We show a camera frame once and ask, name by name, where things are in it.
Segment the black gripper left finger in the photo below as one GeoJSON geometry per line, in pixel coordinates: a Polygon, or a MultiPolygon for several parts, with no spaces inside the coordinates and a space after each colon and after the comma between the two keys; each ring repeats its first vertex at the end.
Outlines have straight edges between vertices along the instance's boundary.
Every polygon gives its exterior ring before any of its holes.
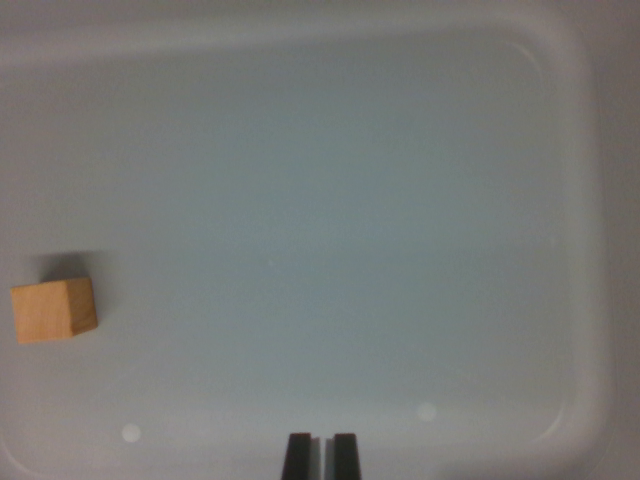
{"type": "Polygon", "coordinates": [[[291,433],[288,438],[281,480],[321,478],[320,439],[309,432],[291,433]]]}

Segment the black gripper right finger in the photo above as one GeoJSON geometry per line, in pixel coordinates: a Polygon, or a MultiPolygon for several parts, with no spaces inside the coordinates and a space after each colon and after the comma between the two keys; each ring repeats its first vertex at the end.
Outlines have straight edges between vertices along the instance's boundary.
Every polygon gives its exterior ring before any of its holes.
{"type": "Polygon", "coordinates": [[[325,442],[325,480],[361,480],[357,436],[337,433],[325,442]]]}

